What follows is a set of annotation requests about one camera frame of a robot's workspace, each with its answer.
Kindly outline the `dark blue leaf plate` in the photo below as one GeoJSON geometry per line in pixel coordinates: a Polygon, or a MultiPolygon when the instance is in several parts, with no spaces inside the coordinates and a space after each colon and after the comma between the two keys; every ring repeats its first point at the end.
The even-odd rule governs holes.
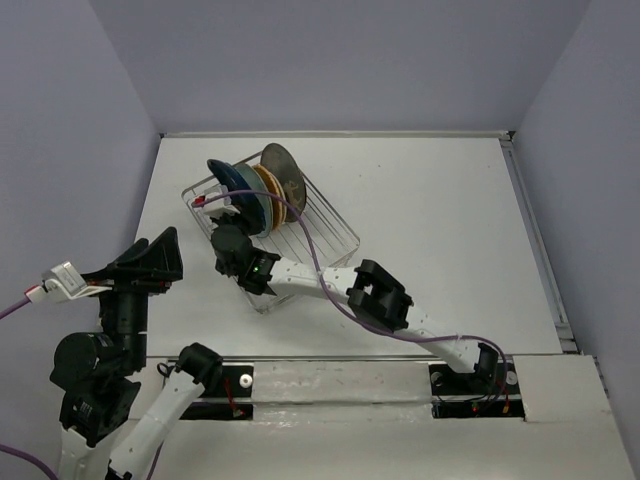
{"type": "MultiPolygon", "coordinates": [[[[249,183],[240,172],[227,162],[209,159],[207,161],[209,171],[218,179],[221,185],[228,191],[251,190],[249,183]]],[[[230,197],[231,203],[241,213],[241,217],[248,224],[248,233],[257,235],[263,232],[265,223],[265,211],[258,200],[258,196],[253,193],[244,193],[230,197]]]]}

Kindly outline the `grey reindeer plate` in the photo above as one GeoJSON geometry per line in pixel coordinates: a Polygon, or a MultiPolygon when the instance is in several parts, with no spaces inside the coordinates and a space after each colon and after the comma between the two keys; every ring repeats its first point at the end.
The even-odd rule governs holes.
{"type": "Polygon", "coordinates": [[[269,143],[264,147],[260,164],[279,181],[285,200],[301,215],[307,203],[304,176],[292,154],[281,144],[269,143]]]}

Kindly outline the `orange woven round plate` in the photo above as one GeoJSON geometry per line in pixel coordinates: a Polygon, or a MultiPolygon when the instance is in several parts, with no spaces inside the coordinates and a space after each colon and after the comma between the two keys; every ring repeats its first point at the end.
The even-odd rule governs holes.
{"type": "Polygon", "coordinates": [[[253,170],[260,176],[267,191],[273,194],[270,198],[272,205],[272,230],[277,230],[285,222],[287,207],[281,202],[284,192],[274,174],[262,165],[254,165],[253,170]]]}

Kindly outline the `teal flower plate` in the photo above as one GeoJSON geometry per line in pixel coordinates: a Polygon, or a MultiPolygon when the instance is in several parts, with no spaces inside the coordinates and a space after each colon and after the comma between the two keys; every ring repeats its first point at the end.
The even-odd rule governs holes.
{"type": "MultiPolygon", "coordinates": [[[[236,170],[242,176],[242,178],[249,185],[251,190],[259,192],[267,192],[267,187],[261,176],[254,170],[250,165],[246,163],[240,163],[235,166],[236,170]]],[[[262,231],[258,234],[259,238],[267,237],[273,226],[273,207],[271,203],[271,198],[266,195],[256,194],[256,198],[258,199],[261,207],[264,212],[264,227],[262,231]]]]}

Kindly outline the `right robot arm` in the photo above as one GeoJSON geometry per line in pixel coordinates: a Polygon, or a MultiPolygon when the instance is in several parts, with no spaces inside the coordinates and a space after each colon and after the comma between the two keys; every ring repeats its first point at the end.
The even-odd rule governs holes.
{"type": "Polygon", "coordinates": [[[366,330],[418,345],[439,357],[470,391],[482,392],[496,381],[500,359],[496,347],[442,325],[373,260],[358,267],[318,268],[258,248],[234,225],[217,227],[211,244],[216,270],[234,278],[248,293],[327,300],[366,330]]]}

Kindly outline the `metal wire dish rack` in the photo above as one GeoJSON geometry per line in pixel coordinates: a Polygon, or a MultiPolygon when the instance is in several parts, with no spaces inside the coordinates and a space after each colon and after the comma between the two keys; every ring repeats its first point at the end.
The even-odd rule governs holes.
{"type": "MultiPolygon", "coordinates": [[[[235,164],[229,164],[235,167],[240,163],[246,163],[252,168],[254,165],[261,165],[260,160],[254,157],[249,157],[235,164]]],[[[253,245],[259,249],[310,265],[312,256],[309,246],[313,245],[321,266],[344,267],[359,248],[360,239],[311,180],[305,174],[303,176],[307,190],[307,203],[303,213],[299,215],[285,200],[284,194],[281,202],[287,207],[285,222],[277,230],[271,230],[267,237],[259,238],[258,234],[249,234],[248,224],[241,217],[240,212],[234,216],[225,215],[229,215],[233,222],[242,225],[253,245]]],[[[205,194],[208,190],[218,185],[221,185],[220,182],[210,173],[181,193],[182,201],[203,231],[206,239],[210,239],[218,220],[212,220],[202,213],[196,212],[191,207],[191,202],[196,197],[205,194]]],[[[230,198],[247,192],[258,193],[254,190],[228,191],[225,197],[230,198]]],[[[273,197],[273,194],[268,191],[259,192],[258,194],[266,195],[270,198],[273,197]]]]}

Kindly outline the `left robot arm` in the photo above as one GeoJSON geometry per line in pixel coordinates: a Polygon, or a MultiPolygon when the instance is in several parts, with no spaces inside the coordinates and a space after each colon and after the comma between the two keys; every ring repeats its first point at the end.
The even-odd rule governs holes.
{"type": "Polygon", "coordinates": [[[219,388],[221,356],[200,343],[183,348],[160,394],[124,441],[117,440],[141,389],[131,377],[146,365],[149,298],[182,278],[174,227],[153,241],[136,241],[101,270],[81,274],[66,262],[44,274],[45,290],[57,302],[99,301],[99,331],[69,334],[54,353],[50,380],[64,392],[59,478],[141,478],[192,402],[219,388]]]}

